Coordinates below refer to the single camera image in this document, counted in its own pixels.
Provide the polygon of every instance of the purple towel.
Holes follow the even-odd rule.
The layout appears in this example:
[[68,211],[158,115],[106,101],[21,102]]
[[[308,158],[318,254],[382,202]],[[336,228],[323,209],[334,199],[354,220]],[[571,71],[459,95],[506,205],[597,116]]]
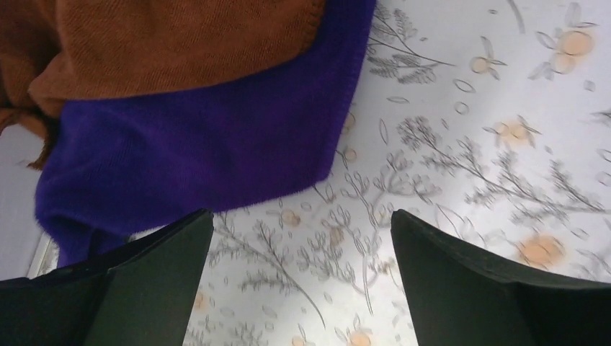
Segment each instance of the purple towel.
[[59,266],[198,209],[307,189],[330,171],[375,0],[328,0],[312,48],[203,89],[67,102],[36,191]]

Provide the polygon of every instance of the floral pattern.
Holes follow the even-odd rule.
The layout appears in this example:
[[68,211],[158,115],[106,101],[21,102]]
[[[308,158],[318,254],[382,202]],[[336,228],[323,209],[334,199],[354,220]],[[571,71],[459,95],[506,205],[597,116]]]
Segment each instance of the floral pattern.
[[331,176],[215,217],[184,346],[417,345],[397,208],[611,282],[610,9],[380,0]]

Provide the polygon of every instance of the folded cloth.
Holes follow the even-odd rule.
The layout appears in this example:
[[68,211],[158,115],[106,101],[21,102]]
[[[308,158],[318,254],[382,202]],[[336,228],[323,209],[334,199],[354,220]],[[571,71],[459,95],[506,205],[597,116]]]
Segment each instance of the folded cloth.
[[67,99],[216,85],[289,61],[324,0],[0,0],[0,130],[45,138]]
[[70,101],[36,191],[60,266],[200,207],[229,210],[325,179],[375,0],[328,0],[311,49],[208,88]]

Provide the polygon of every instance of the brown cloth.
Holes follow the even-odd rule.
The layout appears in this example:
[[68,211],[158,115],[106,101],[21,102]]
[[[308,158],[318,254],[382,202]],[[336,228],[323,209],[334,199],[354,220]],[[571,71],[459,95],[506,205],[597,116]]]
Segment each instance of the brown cloth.
[[0,133],[19,123],[50,140],[67,99],[208,87],[289,61],[324,2],[0,0]]

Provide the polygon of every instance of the white tablecloth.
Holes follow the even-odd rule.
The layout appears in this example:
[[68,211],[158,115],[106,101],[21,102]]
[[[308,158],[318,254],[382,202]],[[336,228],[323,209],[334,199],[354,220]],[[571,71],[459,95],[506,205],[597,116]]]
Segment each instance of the white tablecloth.
[[526,265],[611,281],[610,12],[381,0],[332,175],[216,217],[185,346],[417,345],[389,234],[398,208]]

